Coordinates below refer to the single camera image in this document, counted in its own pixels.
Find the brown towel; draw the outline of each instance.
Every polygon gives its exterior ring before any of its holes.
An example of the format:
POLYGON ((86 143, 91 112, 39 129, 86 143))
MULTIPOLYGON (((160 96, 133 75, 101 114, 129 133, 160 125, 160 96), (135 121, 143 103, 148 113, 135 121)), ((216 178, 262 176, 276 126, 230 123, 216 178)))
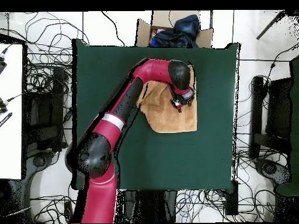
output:
MULTIPOLYGON (((191 73, 190 87, 196 89, 193 68, 191 65, 189 68, 191 73)), ((172 96, 165 83, 149 81, 147 92, 142 99, 145 89, 146 85, 143 87, 137 105, 139 106, 141 103, 140 109, 155 132, 177 133, 197 130, 196 97, 194 97, 190 107, 183 106, 182 112, 179 113, 170 103, 172 96)))

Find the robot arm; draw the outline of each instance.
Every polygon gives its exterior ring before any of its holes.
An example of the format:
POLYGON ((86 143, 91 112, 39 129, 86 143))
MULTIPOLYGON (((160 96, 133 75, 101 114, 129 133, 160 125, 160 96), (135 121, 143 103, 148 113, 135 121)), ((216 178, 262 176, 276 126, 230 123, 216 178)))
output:
POLYGON ((194 90, 189 87, 190 69, 184 62, 145 58, 135 65, 112 99, 112 104, 106 107, 104 115, 95 118, 78 140, 76 164, 71 164, 71 146, 67 150, 67 168, 70 171, 76 169, 89 178, 81 223, 113 223, 116 176, 111 156, 122 128, 148 81, 167 83, 173 97, 171 104, 179 111, 184 105, 190 106, 194 99, 194 90))

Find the black cable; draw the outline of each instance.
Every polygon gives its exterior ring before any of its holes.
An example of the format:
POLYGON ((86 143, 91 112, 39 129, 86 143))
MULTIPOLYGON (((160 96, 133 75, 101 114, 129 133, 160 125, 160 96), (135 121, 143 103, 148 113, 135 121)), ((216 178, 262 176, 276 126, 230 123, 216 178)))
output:
POLYGON ((270 71, 269 71, 269 74, 268 74, 268 78, 270 78, 271 71, 272 71, 272 69, 275 67, 275 62, 276 62, 276 60, 278 59, 278 57, 279 57, 280 55, 282 55, 282 53, 286 53, 287 51, 294 50, 294 49, 298 48, 298 46, 299 46, 299 43, 293 45, 293 46, 290 47, 289 49, 287 49, 287 50, 285 50, 285 51, 282 51, 282 52, 280 52, 280 53, 278 53, 278 54, 276 55, 276 57, 275 57, 273 63, 271 64, 270 71))
POLYGON ((169 20, 171 26, 173 27, 173 25, 172 25, 172 23, 171 23, 171 10, 169 11, 169 14, 168 14, 168 20, 169 20))
POLYGON ((113 23, 113 25, 114 25, 114 27, 115 27, 116 37, 117 37, 117 39, 118 39, 120 42, 122 42, 122 43, 123 43, 123 46, 125 47, 124 42, 119 38, 119 35, 117 34, 117 27, 116 27, 115 22, 112 21, 111 18, 109 18, 108 15, 106 15, 103 11, 101 11, 101 13, 102 13, 104 16, 106 16, 106 17, 113 23))

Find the green table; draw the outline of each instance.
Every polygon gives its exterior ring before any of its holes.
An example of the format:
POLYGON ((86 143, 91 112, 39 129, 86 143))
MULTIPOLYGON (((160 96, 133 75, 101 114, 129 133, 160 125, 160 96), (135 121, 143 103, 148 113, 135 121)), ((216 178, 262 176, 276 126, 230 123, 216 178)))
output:
POLYGON ((291 97, 291 153, 290 167, 293 175, 289 184, 281 184, 277 192, 284 196, 299 196, 299 56, 290 61, 291 78, 294 82, 291 97))
POLYGON ((230 188, 237 49, 88 47, 77 40, 77 136, 141 59, 190 61, 197 80, 197 131, 159 134, 139 112, 120 148, 120 187, 230 188))

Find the wire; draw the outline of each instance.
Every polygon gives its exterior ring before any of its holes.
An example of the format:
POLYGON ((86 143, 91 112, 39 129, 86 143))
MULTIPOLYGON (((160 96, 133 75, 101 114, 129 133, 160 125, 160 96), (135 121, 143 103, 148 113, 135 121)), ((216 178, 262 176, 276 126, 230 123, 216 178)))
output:
POLYGON ((268 74, 268 78, 270 78, 271 71, 272 71, 272 69, 275 67, 275 62, 276 62, 276 60, 278 59, 278 57, 279 57, 280 55, 282 55, 282 53, 286 53, 286 52, 288 52, 288 51, 290 51, 290 50, 294 50, 294 49, 298 48, 298 46, 299 46, 299 42, 298 42, 297 44, 293 45, 292 47, 290 47, 289 49, 287 49, 287 50, 285 50, 285 51, 282 51, 282 52, 280 52, 280 53, 278 53, 278 54, 276 55, 276 57, 275 57, 273 63, 271 64, 270 72, 269 72, 269 74, 268 74))
POLYGON ((10 47, 10 46, 12 46, 13 44, 10 44, 9 46, 7 46, 4 50, 3 50, 3 52, 1 52, 1 54, 6 54, 6 52, 7 52, 7 50, 8 50, 8 48, 10 47))
POLYGON ((171 23, 171 10, 169 11, 169 14, 168 14, 168 20, 169 20, 171 26, 173 27, 173 25, 172 25, 172 23, 171 23))
POLYGON ((122 43, 123 43, 123 46, 125 47, 124 42, 119 38, 119 35, 117 34, 117 27, 116 27, 115 22, 112 21, 111 18, 109 18, 108 15, 106 15, 103 11, 101 11, 101 13, 102 13, 104 16, 106 16, 106 17, 113 23, 113 25, 114 25, 114 27, 115 27, 116 37, 117 37, 117 39, 118 39, 120 42, 122 42, 122 43))

